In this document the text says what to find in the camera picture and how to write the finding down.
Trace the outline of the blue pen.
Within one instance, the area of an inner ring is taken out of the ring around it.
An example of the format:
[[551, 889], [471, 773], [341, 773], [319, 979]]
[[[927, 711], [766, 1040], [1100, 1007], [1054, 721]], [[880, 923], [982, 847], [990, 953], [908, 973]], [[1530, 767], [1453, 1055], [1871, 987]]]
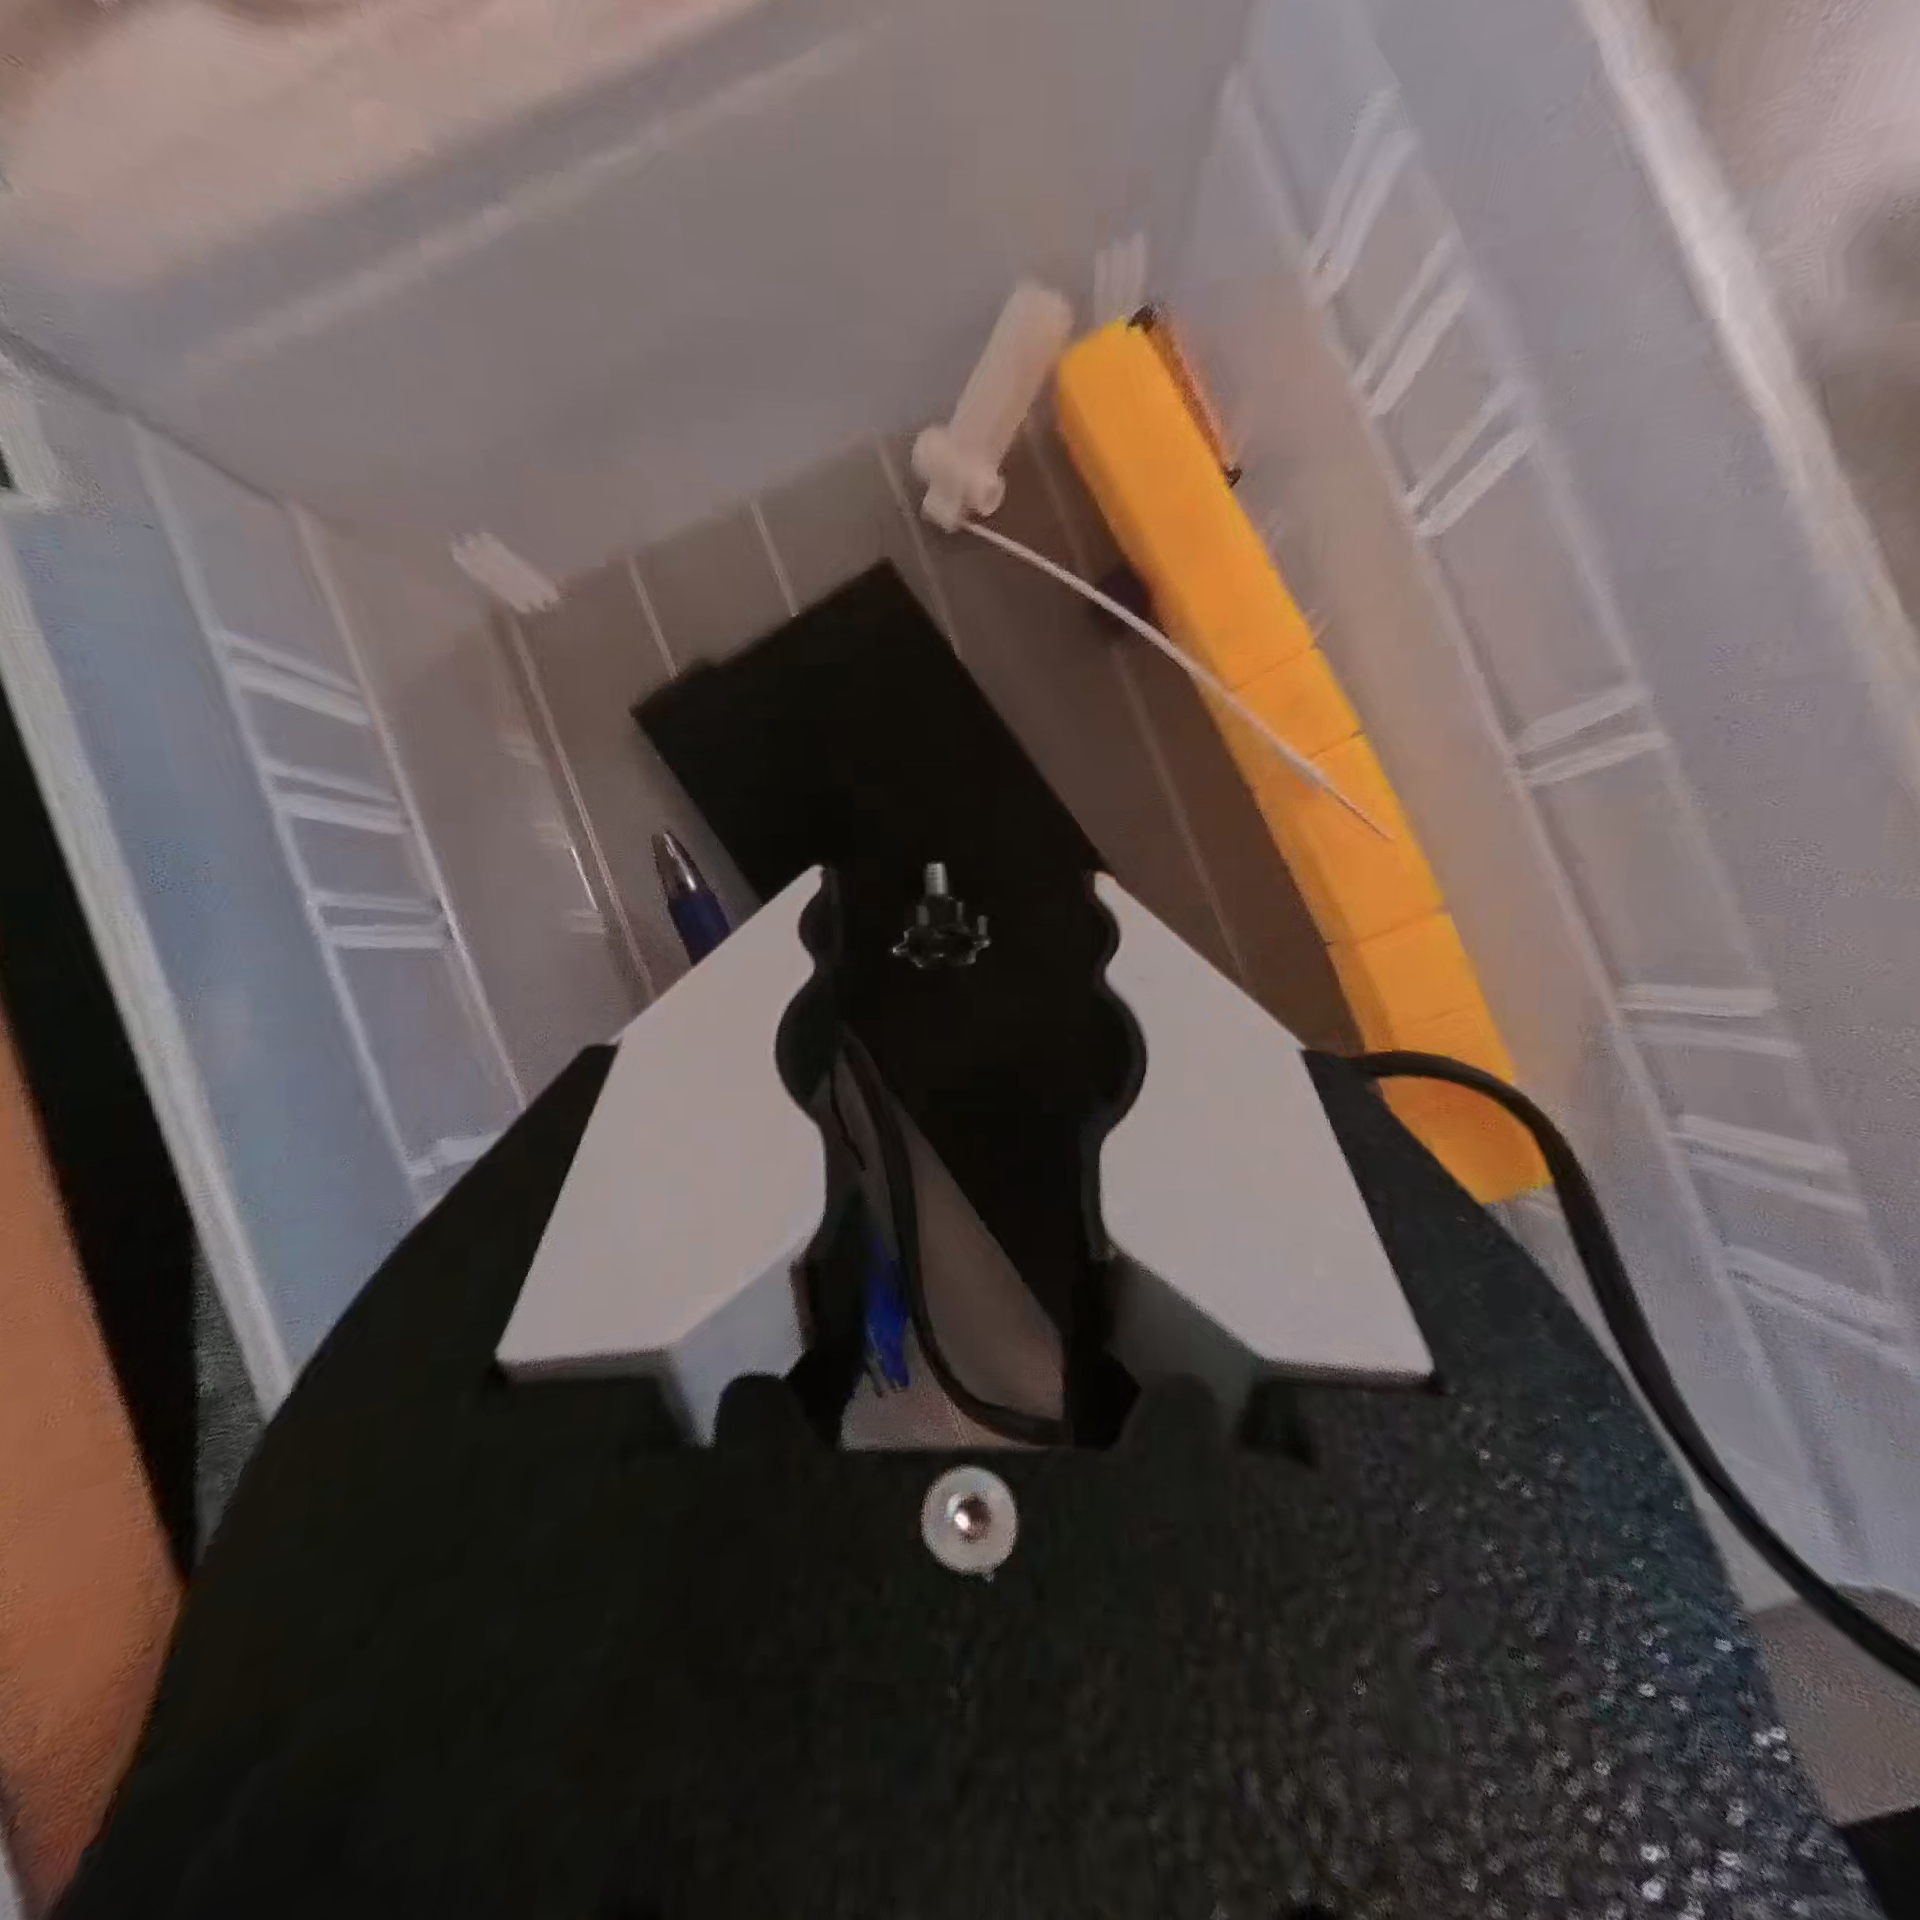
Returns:
[[[660, 901], [671, 911], [671, 931], [686, 965], [707, 965], [736, 937], [727, 908], [718, 901], [718, 889], [707, 883], [707, 872], [694, 866], [676, 831], [652, 831], [652, 872], [660, 872]], [[865, 1133], [880, 1133], [880, 1124], [874, 1118], [855, 1124], [843, 1097], [855, 1097], [849, 1068], [834, 1072], [834, 1130], [843, 1150], [855, 1158], [849, 1223], [855, 1223], [855, 1270], [863, 1270], [863, 1370], [874, 1395], [887, 1397], [914, 1387], [908, 1282], [903, 1282], [903, 1261], [896, 1261], [896, 1245], [880, 1212], [880, 1199], [887, 1195], [882, 1195], [880, 1165], [865, 1158]]]

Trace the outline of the clear plastic storage bin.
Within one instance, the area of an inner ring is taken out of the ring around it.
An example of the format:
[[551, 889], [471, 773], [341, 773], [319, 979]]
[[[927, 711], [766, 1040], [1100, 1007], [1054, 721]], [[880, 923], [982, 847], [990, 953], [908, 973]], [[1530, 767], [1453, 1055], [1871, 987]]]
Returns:
[[1643, 5], [4, 5], [4, 691], [273, 1402], [683, 957], [633, 702], [896, 563], [1304, 1031], [1196, 691], [916, 518], [1162, 309], [1719, 1455], [1917, 1597], [1917, 626]]

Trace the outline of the black knob screw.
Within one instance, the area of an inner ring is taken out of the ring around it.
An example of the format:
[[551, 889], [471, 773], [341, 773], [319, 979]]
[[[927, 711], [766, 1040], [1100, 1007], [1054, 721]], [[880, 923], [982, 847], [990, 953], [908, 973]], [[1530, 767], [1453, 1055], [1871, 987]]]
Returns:
[[896, 957], [927, 973], [927, 969], [974, 969], [989, 953], [990, 923], [968, 911], [968, 901], [952, 889], [946, 862], [927, 862], [923, 901], [914, 908]]

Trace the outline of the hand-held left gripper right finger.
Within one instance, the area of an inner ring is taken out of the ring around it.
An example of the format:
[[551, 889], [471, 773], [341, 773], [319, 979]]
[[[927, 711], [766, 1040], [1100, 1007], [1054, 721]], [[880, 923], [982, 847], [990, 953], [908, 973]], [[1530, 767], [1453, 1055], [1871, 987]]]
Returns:
[[1134, 1079], [1093, 1145], [1111, 1357], [1195, 1381], [1224, 1426], [1263, 1387], [1435, 1395], [1439, 1363], [1307, 1072], [1307, 1042], [1118, 875], [1100, 992]]

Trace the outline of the yellow block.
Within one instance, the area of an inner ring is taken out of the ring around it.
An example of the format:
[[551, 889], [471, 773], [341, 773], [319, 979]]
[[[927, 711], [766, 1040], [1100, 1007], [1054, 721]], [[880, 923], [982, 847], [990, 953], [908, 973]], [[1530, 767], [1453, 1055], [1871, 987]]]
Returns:
[[1516, 1079], [1407, 801], [1195, 411], [1157, 322], [1108, 322], [1054, 368], [1061, 445], [1153, 626], [1195, 658], [1372, 1055]]

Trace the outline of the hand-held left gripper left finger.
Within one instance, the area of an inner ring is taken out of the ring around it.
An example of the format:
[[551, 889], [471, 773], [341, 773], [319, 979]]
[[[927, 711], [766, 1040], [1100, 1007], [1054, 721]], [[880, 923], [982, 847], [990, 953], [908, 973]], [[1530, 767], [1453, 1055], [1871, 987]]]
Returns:
[[496, 1363], [518, 1387], [641, 1381], [710, 1447], [736, 1381], [787, 1381], [843, 1447], [863, 1282], [835, 1239], [835, 872], [811, 866], [618, 1040]]

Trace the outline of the black plate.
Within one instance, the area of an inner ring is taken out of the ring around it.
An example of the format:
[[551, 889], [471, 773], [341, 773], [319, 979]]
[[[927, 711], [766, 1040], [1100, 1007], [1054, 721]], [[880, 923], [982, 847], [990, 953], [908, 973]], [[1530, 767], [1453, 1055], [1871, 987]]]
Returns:
[[[1071, 806], [887, 563], [633, 719], [755, 901], [835, 872], [843, 1027], [1083, 1357], [1093, 1124], [1134, 1042]], [[896, 957], [927, 862], [990, 923], [974, 969]]]

